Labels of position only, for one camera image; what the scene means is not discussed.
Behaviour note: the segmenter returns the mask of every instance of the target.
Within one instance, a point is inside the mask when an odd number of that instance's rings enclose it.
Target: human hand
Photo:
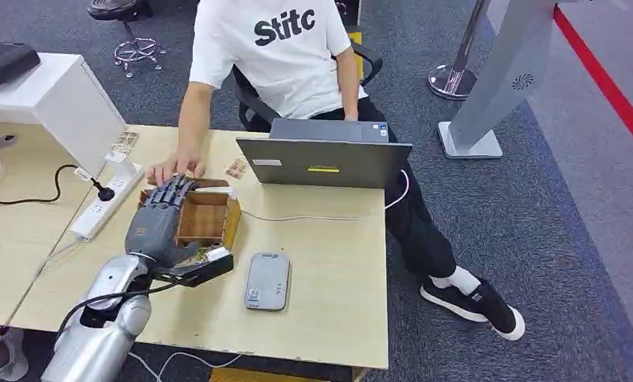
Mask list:
[[[147,169],[145,174],[148,183],[163,185],[175,173],[185,173],[187,170],[192,171],[194,177],[199,178],[204,176],[206,167],[197,150],[178,148],[164,162]]]

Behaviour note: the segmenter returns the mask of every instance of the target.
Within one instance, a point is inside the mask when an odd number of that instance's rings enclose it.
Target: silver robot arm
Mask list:
[[[196,243],[176,248],[174,242],[180,208],[193,188],[181,175],[157,188],[138,210],[126,254],[103,265],[80,308],[64,322],[42,381],[113,382],[150,320],[147,291],[153,279],[196,287],[233,269],[232,254],[223,247],[209,251],[202,263],[175,267],[199,249]],[[115,297],[102,297],[108,294]]]
[[[96,275],[85,299],[126,290],[135,276],[146,273],[147,267],[138,256],[117,256],[105,263]],[[150,299],[145,295],[126,301],[103,300],[79,309],[58,337],[53,359],[42,381],[115,380],[136,337],[145,329],[151,311]],[[105,321],[103,316],[113,320]]]

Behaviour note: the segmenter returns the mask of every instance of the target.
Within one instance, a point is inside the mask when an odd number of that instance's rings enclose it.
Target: blue carpet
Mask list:
[[[135,23],[136,35],[158,38],[169,49],[164,70],[149,65],[127,80],[110,53],[121,25],[93,21],[86,2],[0,2],[0,40],[30,43],[43,52],[84,54],[129,123],[174,125],[190,63],[196,2],[153,2],[157,16]],[[496,129],[505,156],[497,161],[448,161],[436,134],[459,103],[435,97],[426,73],[454,56],[473,2],[364,0],[364,42],[385,67],[367,88],[399,138],[412,142],[411,162],[435,214],[452,240],[458,262],[489,279],[526,319],[527,333],[508,342],[486,325],[461,321],[417,293],[389,237],[390,370],[367,381],[621,381],[633,380],[633,330],[586,232],[553,156],[526,103]],[[482,67],[491,46],[488,25],[472,65]],[[240,128],[229,90],[213,100],[214,127]],[[27,380],[37,380],[51,335],[32,332]],[[155,367],[171,348],[138,345]],[[229,356],[210,355],[212,361]],[[239,365],[342,380],[337,368],[244,358]],[[167,380],[205,380],[208,370],[178,360]],[[119,380],[148,381],[134,361]]]

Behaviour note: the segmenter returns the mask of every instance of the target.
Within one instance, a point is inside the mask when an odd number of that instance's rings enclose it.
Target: human arm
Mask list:
[[[202,177],[205,163],[201,158],[201,144],[210,127],[210,102],[213,87],[190,82],[185,92],[178,120],[178,148],[168,159],[149,168],[150,183],[162,185],[174,173],[192,171],[194,177]]]
[[[342,106],[344,107],[345,120],[358,120],[358,64],[356,53],[351,46],[339,53],[335,60],[338,66],[338,83],[342,92]]]
[[[345,120],[358,120],[358,64],[356,53],[351,47],[349,35],[346,33],[337,6],[332,0],[325,1],[326,43],[328,50],[337,61],[339,89],[342,93],[342,107]]]
[[[147,171],[148,180],[158,185],[174,173],[190,170],[202,177],[201,144],[210,127],[210,104],[214,89],[232,70],[235,57],[225,48],[225,35],[217,27],[216,2],[200,2],[194,21],[194,42],[190,83],[180,108],[178,148],[164,162]]]

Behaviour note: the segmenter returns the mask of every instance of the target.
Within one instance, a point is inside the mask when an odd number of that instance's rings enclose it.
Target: white kiosk stand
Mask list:
[[[500,158],[492,129],[543,81],[553,10],[578,0],[512,0],[485,68],[451,122],[438,125],[448,158]]]
[[[82,56],[39,56],[37,67],[0,85],[0,122],[43,126],[96,176],[127,125]]]

